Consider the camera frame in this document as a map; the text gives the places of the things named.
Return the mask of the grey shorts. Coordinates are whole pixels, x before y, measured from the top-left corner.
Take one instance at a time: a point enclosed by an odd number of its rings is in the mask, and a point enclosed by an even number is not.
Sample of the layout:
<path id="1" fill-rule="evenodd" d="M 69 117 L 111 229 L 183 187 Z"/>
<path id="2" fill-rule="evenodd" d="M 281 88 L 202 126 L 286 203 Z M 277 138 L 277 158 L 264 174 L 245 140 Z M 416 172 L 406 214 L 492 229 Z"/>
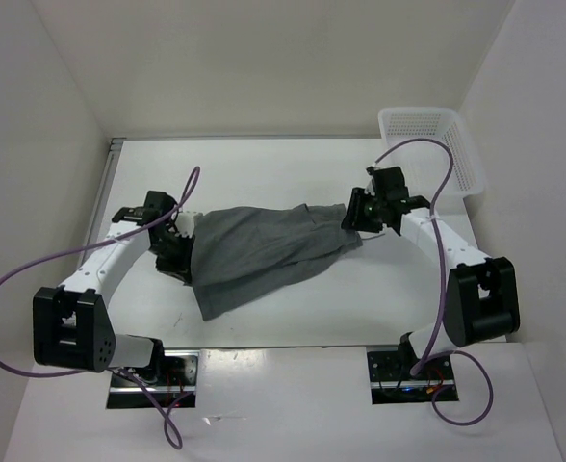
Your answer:
<path id="1" fill-rule="evenodd" d="M 341 227 L 343 204 L 271 210 L 235 207 L 196 221 L 193 293 L 204 321 L 315 277 L 363 245 Z"/>

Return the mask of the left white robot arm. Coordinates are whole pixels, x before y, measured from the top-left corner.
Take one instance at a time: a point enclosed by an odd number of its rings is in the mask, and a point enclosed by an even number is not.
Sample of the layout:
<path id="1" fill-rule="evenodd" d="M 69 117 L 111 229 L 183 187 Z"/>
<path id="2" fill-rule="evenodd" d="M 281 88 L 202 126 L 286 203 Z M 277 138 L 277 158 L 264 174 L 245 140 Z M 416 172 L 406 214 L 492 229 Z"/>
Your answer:
<path id="1" fill-rule="evenodd" d="M 150 191 L 139 207 L 123 207 L 112 218 L 106 240 L 55 288 L 33 299 L 34 357 L 38 364 L 78 371 L 132 369 L 153 385 L 167 373 L 159 339 L 116 334 L 108 306 L 129 269 L 146 252 L 158 272 L 183 283 L 190 270 L 194 232 L 201 214 L 181 210 L 164 192 Z"/>

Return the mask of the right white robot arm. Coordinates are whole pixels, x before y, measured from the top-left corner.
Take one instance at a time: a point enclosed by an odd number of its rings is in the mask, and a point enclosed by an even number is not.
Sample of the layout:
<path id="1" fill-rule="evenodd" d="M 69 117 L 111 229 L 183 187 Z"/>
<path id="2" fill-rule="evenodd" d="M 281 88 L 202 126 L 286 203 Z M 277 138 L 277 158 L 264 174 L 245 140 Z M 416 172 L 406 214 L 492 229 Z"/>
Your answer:
<path id="1" fill-rule="evenodd" d="M 367 172 L 370 184 L 352 190 L 342 228 L 374 234 L 389 228 L 440 271 L 436 321 L 401 337 L 399 371 L 418 378 L 441 353 L 518 331 L 517 279 L 510 260 L 472 246 L 425 197 L 412 196 L 400 167 L 368 167 Z"/>

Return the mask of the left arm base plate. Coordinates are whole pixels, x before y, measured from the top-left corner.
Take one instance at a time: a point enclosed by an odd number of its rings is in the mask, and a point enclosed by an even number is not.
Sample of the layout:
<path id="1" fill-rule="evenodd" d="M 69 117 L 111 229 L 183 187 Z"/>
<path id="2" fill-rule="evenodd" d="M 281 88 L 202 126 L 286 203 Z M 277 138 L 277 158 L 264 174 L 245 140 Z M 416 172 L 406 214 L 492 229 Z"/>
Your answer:
<path id="1" fill-rule="evenodd" d="M 166 349 L 157 371 L 130 369 L 132 378 L 114 373 L 106 408 L 111 410 L 154 408 L 153 398 L 162 408 L 195 408 L 200 352 Z"/>

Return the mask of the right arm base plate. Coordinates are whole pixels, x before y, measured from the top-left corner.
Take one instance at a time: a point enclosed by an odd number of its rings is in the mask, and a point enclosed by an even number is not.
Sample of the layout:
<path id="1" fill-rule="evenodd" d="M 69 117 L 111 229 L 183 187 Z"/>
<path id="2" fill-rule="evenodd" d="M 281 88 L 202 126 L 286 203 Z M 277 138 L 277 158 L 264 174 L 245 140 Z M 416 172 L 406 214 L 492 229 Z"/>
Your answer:
<path id="1" fill-rule="evenodd" d="M 411 376 L 395 346 L 366 350 L 372 404 L 415 404 L 459 401 L 450 358 L 428 362 L 417 376 Z"/>

